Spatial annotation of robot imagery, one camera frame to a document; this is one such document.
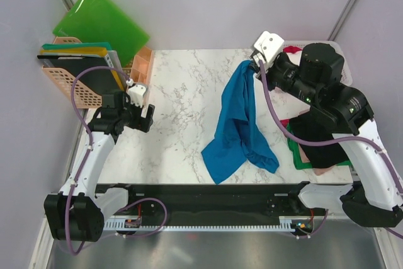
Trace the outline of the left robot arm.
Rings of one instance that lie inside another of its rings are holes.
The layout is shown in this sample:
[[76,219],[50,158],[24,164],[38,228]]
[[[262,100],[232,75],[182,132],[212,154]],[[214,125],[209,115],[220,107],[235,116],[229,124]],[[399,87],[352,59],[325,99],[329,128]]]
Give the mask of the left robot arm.
[[96,242],[106,220],[121,210],[132,214],[138,199],[121,185],[109,187],[96,196],[99,176],[110,152],[125,128],[147,133],[153,123],[154,105],[147,105],[147,86],[136,84],[128,91],[102,96],[88,123],[89,137],[71,175],[58,193],[47,195],[45,215],[52,237],[57,240]]

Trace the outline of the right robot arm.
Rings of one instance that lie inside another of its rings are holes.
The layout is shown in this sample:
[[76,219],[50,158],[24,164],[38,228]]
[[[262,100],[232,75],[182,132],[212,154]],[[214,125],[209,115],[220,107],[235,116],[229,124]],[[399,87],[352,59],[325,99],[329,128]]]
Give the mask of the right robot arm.
[[328,43],[310,43],[294,64],[284,41],[265,33],[254,43],[253,66],[264,92],[275,88],[309,105],[309,118],[332,135],[358,173],[347,185],[306,184],[288,199],[294,214],[310,208],[345,213],[363,227],[402,221],[402,182],[378,135],[373,110],[358,89],[341,82],[344,57]]

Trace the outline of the blue t-shirt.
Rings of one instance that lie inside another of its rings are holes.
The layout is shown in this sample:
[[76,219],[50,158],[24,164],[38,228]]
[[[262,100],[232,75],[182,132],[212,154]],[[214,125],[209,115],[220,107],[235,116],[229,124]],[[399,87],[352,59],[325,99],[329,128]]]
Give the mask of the blue t-shirt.
[[202,150],[213,182],[220,184],[245,162],[275,173],[280,164],[256,123],[254,71],[241,62],[221,96],[221,111],[213,139]]

